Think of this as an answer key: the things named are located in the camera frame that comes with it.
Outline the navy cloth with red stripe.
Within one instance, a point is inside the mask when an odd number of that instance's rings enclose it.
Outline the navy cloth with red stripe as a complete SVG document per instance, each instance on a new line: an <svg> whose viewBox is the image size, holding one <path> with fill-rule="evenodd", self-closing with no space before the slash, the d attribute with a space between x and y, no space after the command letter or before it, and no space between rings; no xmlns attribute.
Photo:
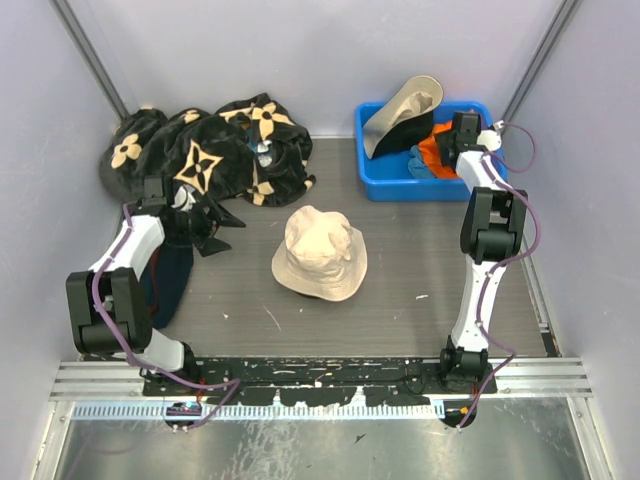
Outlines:
<svg viewBox="0 0 640 480"><path fill-rule="evenodd" d="M193 269L191 243L160 245L151 255L139 283L152 326L169 326L180 306Z"/></svg>

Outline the black flower-pattern blanket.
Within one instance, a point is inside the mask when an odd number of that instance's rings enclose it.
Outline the black flower-pattern blanket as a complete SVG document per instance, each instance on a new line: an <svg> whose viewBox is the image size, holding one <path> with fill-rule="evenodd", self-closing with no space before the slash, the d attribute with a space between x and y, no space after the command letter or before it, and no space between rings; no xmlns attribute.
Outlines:
<svg viewBox="0 0 640 480"><path fill-rule="evenodd" d="M284 207L317 182L307 170L312 150L307 128L260 93L213 113L189 107L167 116L140 109L117 128L98 174L122 202L141 196L145 177L163 176L216 201L242 198L259 207Z"/></svg>

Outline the blue plastic bin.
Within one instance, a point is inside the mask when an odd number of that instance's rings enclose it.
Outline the blue plastic bin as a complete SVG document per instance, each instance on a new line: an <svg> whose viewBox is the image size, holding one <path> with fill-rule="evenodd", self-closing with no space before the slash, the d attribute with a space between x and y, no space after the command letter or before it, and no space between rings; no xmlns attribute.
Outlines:
<svg viewBox="0 0 640 480"><path fill-rule="evenodd" d="M382 106L383 102L368 102L355 110L355 134L358 171L366 195L379 202L466 202L471 188L464 180L416 179L408 171L410 149L369 159L363 146L362 127ZM457 111L478 113L484 127L493 123L489 109L482 103L470 100L444 101L434 112L435 125L453 119Z"/></svg>

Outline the beige bucket hat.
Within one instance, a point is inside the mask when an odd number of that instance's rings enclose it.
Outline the beige bucket hat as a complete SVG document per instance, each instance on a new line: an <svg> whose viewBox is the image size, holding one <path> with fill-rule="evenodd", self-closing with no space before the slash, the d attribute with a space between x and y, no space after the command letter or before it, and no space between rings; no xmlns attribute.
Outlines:
<svg viewBox="0 0 640 480"><path fill-rule="evenodd" d="M298 294L342 302L361 287L368 269L362 232L336 211L311 205L287 220L284 239L271 261L275 280Z"/></svg>

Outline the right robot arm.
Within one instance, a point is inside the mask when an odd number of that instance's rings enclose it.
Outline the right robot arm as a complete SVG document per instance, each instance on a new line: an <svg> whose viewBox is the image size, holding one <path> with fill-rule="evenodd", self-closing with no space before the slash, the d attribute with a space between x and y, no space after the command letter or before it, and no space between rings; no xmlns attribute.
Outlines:
<svg viewBox="0 0 640 480"><path fill-rule="evenodd" d="M438 367L442 388L459 394L483 382L491 370L491 317L507 265L521 250L527 194L515 192L494 165L491 154L500 137L481 128L478 113L456 111L451 129L436 135L436 145L442 163L470 194L459 237L466 259L463 296Z"/></svg>

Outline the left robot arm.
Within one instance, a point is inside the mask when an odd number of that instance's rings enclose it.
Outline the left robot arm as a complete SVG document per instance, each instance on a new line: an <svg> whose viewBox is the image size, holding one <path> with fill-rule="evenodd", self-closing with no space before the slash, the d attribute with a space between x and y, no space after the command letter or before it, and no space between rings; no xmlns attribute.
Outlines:
<svg viewBox="0 0 640 480"><path fill-rule="evenodd" d="M245 224L217 201L163 176L146 177L141 196L124 204L123 215L107 252L66 279L74 346L84 355L121 355L132 366L165 376L176 395L191 395L203 385L194 353L153 326L140 280L162 246L211 256L231 248L217 238L219 228Z"/></svg>

